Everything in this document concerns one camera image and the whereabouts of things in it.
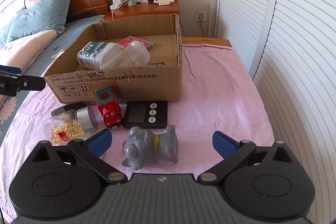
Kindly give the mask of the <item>pink bed cloth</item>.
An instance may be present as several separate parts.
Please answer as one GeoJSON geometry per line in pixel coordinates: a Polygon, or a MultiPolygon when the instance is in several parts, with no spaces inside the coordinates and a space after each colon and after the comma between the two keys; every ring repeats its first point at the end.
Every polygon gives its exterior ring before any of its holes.
{"type": "MultiPolygon", "coordinates": [[[[221,161],[212,144],[215,131],[260,146],[273,143],[264,104],[234,50],[190,45],[183,47],[182,57],[182,98],[168,106],[168,122],[178,136],[179,161],[157,160],[143,173],[200,175],[221,161]]],[[[17,216],[9,186],[37,142],[45,138],[42,122],[59,105],[49,88],[30,92],[23,102],[11,101],[16,113],[9,128],[1,127],[1,211],[8,222],[17,216]]]]}

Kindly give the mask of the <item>black digital timer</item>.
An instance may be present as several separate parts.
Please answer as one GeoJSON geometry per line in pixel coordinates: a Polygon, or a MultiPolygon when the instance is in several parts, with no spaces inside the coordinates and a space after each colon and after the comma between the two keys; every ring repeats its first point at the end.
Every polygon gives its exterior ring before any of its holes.
{"type": "Polygon", "coordinates": [[[167,126],[167,116],[167,101],[133,101],[127,103],[122,125],[124,128],[163,129],[167,126]]]}

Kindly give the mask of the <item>clear plastic jar in box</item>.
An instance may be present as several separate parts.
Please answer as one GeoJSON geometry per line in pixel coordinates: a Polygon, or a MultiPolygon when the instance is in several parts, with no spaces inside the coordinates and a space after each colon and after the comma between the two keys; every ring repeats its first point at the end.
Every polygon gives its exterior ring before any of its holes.
{"type": "Polygon", "coordinates": [[[116,67],[143,67],[150,60],[147,48],[139,41],[132,41],[122,48],[121,52],[112,57],[100,69],[116,67]]]}

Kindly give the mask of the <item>wooden nightstand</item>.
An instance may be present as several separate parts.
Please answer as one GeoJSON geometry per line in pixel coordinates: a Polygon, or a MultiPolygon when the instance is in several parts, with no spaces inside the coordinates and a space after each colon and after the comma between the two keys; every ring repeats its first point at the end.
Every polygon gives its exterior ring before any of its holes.
{"type": "Polygon", "coordinates": [[[103,22],[113,19],[127,18],[140,15],[166,15],[166,14],[180,14],[178,0],[175,0],[169,5],[159,5],[154,2],[147,4],[136,4],[134,6],[123,5],[120,9],[109,11],[104,18],[103,22]]]}

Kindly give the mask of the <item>red wooden toy train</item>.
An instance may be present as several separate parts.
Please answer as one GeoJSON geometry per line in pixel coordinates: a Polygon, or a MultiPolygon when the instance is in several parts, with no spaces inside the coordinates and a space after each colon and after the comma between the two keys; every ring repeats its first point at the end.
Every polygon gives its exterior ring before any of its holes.
{"type": "Polygon", "coordinates": [[[109,129],[117,129],[122,124],[121,108],[111,86],[96,91],[98,110],[103,118],[104,125],[109,129]]]}

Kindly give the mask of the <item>clear bottle of yellow capsules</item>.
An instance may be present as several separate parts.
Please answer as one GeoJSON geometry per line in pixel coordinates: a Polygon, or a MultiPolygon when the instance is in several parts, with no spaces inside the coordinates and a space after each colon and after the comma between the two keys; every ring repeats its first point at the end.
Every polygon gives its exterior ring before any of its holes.
{"type": "Polygon", "coordinates": [[[64,145],[71,140],[87,137],[98,128],[91,107],[68,110],[42,123],[42,132],[53,145],[64,145]]]}

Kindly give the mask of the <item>white power strip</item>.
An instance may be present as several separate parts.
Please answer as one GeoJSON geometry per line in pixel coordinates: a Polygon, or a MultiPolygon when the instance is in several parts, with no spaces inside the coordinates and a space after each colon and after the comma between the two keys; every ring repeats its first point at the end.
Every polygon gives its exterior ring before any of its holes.
{"type": "Polygon", "coordinates": [[[112,0],[112,4],[110,5],[110,10],[120,9],[124,4],[126,4],[127,0],[112,0]]]}

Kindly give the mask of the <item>grey rubber dog toy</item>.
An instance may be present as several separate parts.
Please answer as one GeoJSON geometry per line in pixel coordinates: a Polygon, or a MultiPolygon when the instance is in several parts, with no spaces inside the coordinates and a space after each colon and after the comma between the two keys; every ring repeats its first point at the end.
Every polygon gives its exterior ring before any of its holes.
{"type": "Polygon", "coordinates": [[[140,170],[156,160],[178,163],[178,138],[175,126],[168,125],[163,134],[154,134],[148,129],[134,126],[123,143],[121,165],[132,170],[140,170]]]}

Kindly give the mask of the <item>wall power outlet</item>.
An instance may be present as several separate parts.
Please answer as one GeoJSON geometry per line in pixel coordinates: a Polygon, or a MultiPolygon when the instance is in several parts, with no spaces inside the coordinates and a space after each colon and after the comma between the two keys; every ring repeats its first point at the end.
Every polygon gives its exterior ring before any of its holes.
{"type": "Polygon", "coordinates": [[[205,22],[206,21],[206,13],[202,12],[202,11],[197,11],[196,21],[197,22],[205,22]]]}

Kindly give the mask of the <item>blue pillow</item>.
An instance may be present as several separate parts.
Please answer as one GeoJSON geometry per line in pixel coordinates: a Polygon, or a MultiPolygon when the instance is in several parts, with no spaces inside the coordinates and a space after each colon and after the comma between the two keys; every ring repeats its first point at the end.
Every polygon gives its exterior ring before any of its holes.
{"type": "Polygon", "coordinates": [[[28,9],[22,9],[1,29],[1,47],[9,42],[54,30],[61,34],[65,30],[71,0],[39,0],[28,9]]]}

